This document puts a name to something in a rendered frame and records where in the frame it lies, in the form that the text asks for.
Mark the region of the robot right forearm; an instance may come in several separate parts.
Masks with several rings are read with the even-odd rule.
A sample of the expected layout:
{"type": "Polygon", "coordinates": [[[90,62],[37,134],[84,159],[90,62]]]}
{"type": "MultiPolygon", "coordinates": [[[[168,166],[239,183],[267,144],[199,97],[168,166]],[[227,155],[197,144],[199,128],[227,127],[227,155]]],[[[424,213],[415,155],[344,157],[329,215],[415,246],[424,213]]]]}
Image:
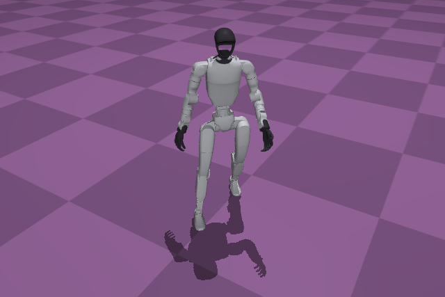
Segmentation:
{"type": "Polygon", "coordinates": [[[188,127],[188,124],[191,121],[191,113],[193,110],[193,105],[188,103],[189,99],[190,99],[190,95],[188,93],[186,93],[183,104],[182,104],[183,109],[182,109],[182,113],[181,113],[181,118],[178,123],[178,127],[180,128],[180,130],[182,129],[182,127],[184,125],[187,125],[187,127],[188,127]]]}

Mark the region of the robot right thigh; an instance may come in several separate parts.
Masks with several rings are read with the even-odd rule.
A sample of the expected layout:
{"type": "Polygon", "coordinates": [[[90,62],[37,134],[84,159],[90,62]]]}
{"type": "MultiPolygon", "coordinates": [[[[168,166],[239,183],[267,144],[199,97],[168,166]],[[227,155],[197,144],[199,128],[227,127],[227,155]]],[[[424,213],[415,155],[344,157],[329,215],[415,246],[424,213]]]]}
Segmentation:
{"type": "Polygon", "coordinates": [[[215,124],[211,120],[200,127],[198,176],[210,178],[210,165],[215,141],[215,124]]]}

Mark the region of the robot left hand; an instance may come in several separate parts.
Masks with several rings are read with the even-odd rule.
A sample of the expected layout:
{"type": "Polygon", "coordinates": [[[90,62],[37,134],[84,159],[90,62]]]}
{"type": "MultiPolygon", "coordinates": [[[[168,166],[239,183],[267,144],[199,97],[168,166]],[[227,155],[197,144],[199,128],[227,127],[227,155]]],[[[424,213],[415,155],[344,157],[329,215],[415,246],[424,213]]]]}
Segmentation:
{"type": "Polygon", "coordinates": [[[263,120],[264,126],[262,128],[259,128],[260,131],[263,132],[263,141],[264,141],[264,149],[261,150],[261,152],[265,152],[269,150],[273,146],[273,134],[269,130],[269,124],[267,120],[263,120]]]}

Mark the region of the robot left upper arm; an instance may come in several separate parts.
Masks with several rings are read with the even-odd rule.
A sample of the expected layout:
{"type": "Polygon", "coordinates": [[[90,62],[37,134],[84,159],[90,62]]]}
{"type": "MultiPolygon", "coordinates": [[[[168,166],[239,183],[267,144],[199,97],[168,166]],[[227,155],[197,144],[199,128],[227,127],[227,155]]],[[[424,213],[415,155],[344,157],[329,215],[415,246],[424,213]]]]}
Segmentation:
{"type": "Polygon", "coordinates": [[[240,60],[241,62],[241,67],[242,67],[242,71],[246,74],[245,75],[245,79],[248,83],[248,86],[250,88],[250,100],[251,102],[256,102],[261,100],[260,95],[259,95],[259,84],[258,84],[258,80],[257,80],[257,75],[254,69],[253,64],[250,61],[247,60],[240,60]]]}

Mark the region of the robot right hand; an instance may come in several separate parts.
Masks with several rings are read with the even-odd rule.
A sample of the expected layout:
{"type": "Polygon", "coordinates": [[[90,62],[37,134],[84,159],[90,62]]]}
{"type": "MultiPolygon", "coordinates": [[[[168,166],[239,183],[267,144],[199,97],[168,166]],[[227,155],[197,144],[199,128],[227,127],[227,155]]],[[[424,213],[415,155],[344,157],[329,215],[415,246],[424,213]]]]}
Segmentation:
{"type": "Polygon", "coordinates": [[[177,133],[176,133],[176,135],[175,135],[175,144],[176,144],[177,148],[178,148],[179,150],[181,150],[181,151],[184,151],[184,150],[181,148],[181,146],[182,146],[184,149],[186,149],[185,146],[184,146],[183,139],[184,139],[184,134],[186,133],[187,128],[188,128],[187,125],[184,125],[184,126],[182,127],[181,130],[180,130],[180,128],[178,127],[178,128],[177,128],[177,133]]]}

